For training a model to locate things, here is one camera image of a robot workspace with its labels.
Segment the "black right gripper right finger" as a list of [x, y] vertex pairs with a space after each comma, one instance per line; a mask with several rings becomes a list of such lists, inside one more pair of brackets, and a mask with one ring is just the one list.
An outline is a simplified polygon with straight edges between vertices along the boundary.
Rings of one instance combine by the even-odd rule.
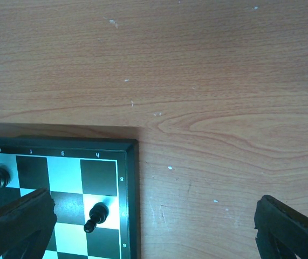
[[256, 244], [261, 258], [308, 258], [308, 217], [273, 196], [257, 202]]

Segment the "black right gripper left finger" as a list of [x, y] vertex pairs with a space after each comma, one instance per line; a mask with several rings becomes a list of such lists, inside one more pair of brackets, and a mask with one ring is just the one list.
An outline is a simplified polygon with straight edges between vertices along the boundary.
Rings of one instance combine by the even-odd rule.
[[57, 222], [54, 206], [41, 188], [0, 207], [0, 257], [43, 258]]

